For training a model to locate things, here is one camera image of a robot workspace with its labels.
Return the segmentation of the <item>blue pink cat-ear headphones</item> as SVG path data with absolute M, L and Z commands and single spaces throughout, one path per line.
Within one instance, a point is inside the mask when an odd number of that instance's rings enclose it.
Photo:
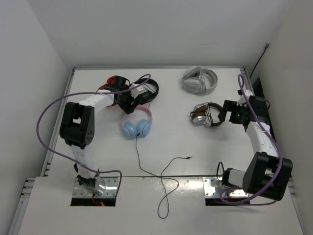
M 135 110 L 143 111 L 145 114 L 148 115 L 148 119 L 141 119 L 137 125 L 134 125 L 132 122 L 127 121 L 124 122 L 123 118 L 127 115 L 124 111 L 122 112 L 120 116 L 120 126 L 121 130 L 126 137 L 126 139 L 131 140 L 135 139 L 137 137 L 145 137 L 149 134 L 152 122 L 153 122 L 153 116 L 150 109 L 150 103 L 144 104 L 144 105 L 138 105 Z

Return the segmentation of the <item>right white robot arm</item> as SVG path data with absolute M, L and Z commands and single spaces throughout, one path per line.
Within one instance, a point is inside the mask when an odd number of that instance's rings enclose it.
M 218 115 L 219 120 L 224 121 L 227 112 L 231 113 L 231 123 L 244 127 L 254 156 L 246 171 L 233 168 L 224 171 L 222 185 L 280 201 L 288 185 L 293 163 L 290 159 L 281 158 L 272 142 L 267 100 L 253 95 L 243 103 L 225 100 Z

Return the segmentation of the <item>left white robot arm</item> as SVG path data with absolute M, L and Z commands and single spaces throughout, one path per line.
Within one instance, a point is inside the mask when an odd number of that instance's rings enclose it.
M 139 96 L 144 93 L 143 85 L 149 80 L 147 74 L 127 85 L 125 77 L 115 76 L 111 84 L 89 93 L 88 98 L 66 103 L 59 134 L 73 152 L 78 182 L 87 192 L 97 195 L 103 187 L 101 171 L 92 162 L 96 114 L 115 103 L 131 114 L 141 104 Z

